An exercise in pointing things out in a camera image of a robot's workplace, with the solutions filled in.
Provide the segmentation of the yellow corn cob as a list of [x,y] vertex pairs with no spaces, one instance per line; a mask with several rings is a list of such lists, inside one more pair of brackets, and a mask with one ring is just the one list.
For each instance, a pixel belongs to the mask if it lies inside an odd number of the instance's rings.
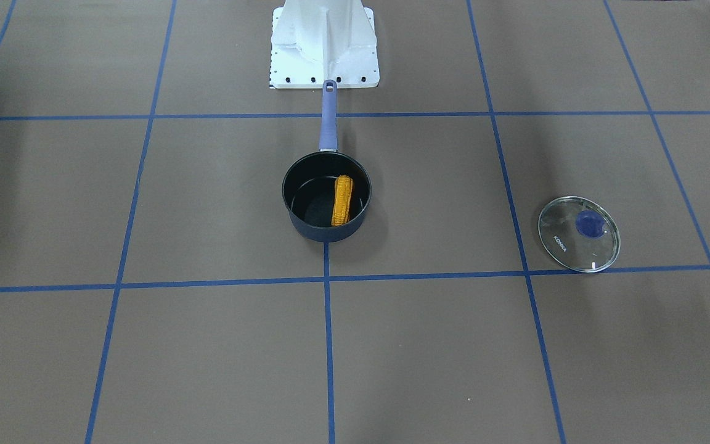
[[332,226],[341,226],[349,222],[352,194],[352,177],[339,175],[333,183],[332,220],[330,220]]

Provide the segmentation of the glass pot lid purple knob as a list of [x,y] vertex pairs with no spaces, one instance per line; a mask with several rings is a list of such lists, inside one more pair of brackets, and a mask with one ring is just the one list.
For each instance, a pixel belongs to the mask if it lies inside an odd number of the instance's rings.
[[544,250],[558,264],[578,273],[608,269],[621,250],[621,236],[613,217],[584,197],[551,200],[541,208],[536,227]]

